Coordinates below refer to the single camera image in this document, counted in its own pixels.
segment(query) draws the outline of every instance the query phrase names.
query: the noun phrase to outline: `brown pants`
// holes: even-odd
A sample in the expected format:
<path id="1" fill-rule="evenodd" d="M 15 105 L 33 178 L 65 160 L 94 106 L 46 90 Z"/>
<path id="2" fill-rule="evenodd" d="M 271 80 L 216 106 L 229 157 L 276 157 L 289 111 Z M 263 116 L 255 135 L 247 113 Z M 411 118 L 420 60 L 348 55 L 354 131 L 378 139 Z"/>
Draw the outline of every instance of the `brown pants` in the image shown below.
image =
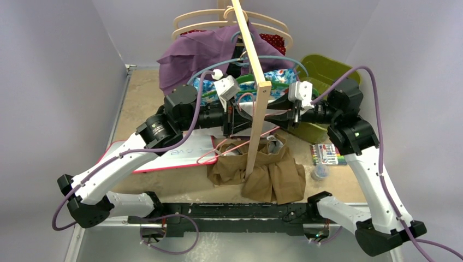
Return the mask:
<path id="1" fill-rule="evenodd" d="M 220 156 L 214 165 L 209 165 L 207 177 L 216 185 L 244 183 L 241 195 L 262 202 L 277 201 L 286 204 L 304 198 L 305 171 L 296 164 L 286 140 L 276 135 L 283 147 L 275 154 L 269 153 L 269 141 L 259 144 L 256 163 L 252 173 L 245 179 L 248 145 L 240 148 L 242 155 Z M 220 152 L 230 145 L 240 145 L 244 141 L 234 141 L 219 148 Z"/>

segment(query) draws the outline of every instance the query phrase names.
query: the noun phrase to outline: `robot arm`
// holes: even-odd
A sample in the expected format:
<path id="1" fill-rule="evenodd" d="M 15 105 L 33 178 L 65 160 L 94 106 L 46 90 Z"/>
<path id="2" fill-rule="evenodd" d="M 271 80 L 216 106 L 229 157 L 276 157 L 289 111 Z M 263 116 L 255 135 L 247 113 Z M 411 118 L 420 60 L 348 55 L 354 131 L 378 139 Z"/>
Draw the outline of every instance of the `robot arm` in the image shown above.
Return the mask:
<path id="1" fill-rule="evenodd" d="M 112 157 L 135 148 L 144 148 L 146 143 L 139 134 L 132 134 L 127 141 L 113 153 L 103 158 L 98 164 L 82 174 L 71 177 L 63 175 L 58 179 L 58 185 L 64 195 L 74 188 L 95 168 Z M 83 228 L 93 227 L 108 217 L 117 216 L 148 216 L 156 207 L 153 193 L 139 195 L 118 194 L 111 189 L 125 177 L 145 163 L 156 159 L 155 153 L 132 153 L 111 162 L 102 171 L 96 173 L 83 187 L 77 190 L 67 204 L 74 220 Z"/>
<path id="2" fill-rule="evenodd" d="M 127 150 L 164 148 L 182 139 L 182 131 L 191 125 L 197 92 L 192 86 L 179 87 L 164 98 L 164 106 L 148 118 L 137 131 L 115 152 L 80 175 L 63 175 L 58 184 L 64 195 L 80 185 L 82 179 L 107 159 L 120 157 Z M 330 219 L 352 232 L 362 249 L 369 255 L 391 250 L 408 240 L 404 228 L 396 218 L 382 188 L 378 174 L 379 142 L 371 125 L 358 116 L 363 94 L 358 84 L 350 79 L 341 82 L 327 100 L 311 105 L 309 83 L 295 83 L 289 93 L 269 103 L 268 109 L 287 110 L 271 115 L 266 121 L 282 128 L 297 127 L 301 122 L 329 124 L 328 135 L 344 155 L 364 192 L 370 213 L 360 212 L 327 192 L 308 199 L 307 213 L 312 218 Z M 251 127 L 252 116 L 238 109 L 235 100 L 201 106 L 195 128 L 222 127 L 224 136 L 230 136 Z M 68 210 L 84 228 L 93 227 L 110 216 L 149 217 L 162 210 L 154 192 L 140 195 L 117 194 L 111 188 L 158 154 L 136 152 L 127 154 L 96 173 L 85 186 L 69 199 Z M 422 222 L 414 221 L 400 201 L 386 171 L 382 176 L 402 219 L 415 237 L 426 233 Z"/>

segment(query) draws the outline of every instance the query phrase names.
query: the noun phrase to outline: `red polka dot cloth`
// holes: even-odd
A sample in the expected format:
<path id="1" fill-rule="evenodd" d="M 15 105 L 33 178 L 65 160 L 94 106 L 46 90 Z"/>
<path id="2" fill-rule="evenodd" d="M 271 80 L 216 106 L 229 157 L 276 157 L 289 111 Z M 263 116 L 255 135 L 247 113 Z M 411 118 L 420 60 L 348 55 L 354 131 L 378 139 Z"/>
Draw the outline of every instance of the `red polka dot cloth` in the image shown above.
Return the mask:
<path id="1" fill-rule="evenodd" d="M 206 30 L 190 30 L 185 33 L 181 33 L 180 35 L 185 35 L 194 32 L 204 32 Z M 259 34 L 262 39 L 264 39 L 267 43 L 271 44 L 276 50 L 278 50 L 281 54 L 286 55 L 286 48 L 284 47 L 284 38 L 277 35 L 277 34 Z"/>

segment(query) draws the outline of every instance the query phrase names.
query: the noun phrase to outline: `white wall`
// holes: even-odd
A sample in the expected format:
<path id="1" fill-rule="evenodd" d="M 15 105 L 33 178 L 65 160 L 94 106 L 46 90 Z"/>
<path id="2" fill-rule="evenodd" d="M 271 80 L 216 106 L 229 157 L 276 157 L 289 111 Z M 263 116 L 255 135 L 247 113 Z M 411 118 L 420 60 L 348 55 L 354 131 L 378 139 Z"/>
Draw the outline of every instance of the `white wall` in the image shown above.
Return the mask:
<path id="1" fill-rule="evenodd" d="M 1 1 L 0 17 L 0 261 L 62 261 L 56 179 L 104 152 L 125 67 L 91 0 Z"/>
<path id="2" fill-rule="evenodd" d="M 217 8 L 217 0 L 93 0 L 124 63 L 155 66 L 172 43 L 175 17 Z M 294 39 L 287 56 L 301 59 L 322 53 L 345 60 L 379 0 L 242 0 L 245 10 L 286 23 Z M 190 19 L 181 26 L 217 17 Z"/>
<path id="3" fill-rule="evenodd" d="M 381 0 L 347 59 L 375 72 L 385 163 L 424 239 L 463 252 L 463 2 Z M 369 78 L 361 114 L 375 121 Z M 412 244 L 406 261 L 424 261 Z M 459 261 L 424 246 L 436 261 Z"/>

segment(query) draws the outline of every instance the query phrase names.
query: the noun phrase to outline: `wooden table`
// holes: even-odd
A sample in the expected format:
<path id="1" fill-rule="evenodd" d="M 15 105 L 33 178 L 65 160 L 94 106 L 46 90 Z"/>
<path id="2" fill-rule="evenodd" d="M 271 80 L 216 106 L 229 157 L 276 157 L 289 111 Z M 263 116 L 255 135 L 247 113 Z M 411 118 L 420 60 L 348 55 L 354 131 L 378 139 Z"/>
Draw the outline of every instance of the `wooden table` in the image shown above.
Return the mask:
<path id="1" fill-rule="evenodd" d="M 133 72 L 123 102 L 120 118 L 115 130 L 114 141 L 127 139 L 141 123 L 156 113 L 163 104 L 164 95 L 158 88 L 158 70 L 137 69 Z M 306 171 L 305 199 L 321 191 L 328 191 L 347 203 L 363 203 L 365 197 L 349 166 L 330 166 L 329 177 L 322 182 L 310 178 L 313 170 L 309 143 L 283 131 L 293 157 Z M 215 187 L 206 177 L 206 166 L 171 169 L 132 174 L 119 183 L 114 192 L 139 194 L 154 191 L 162 202 L 223 202 L 251 203 L 243 198 L 240 186 Z"/>

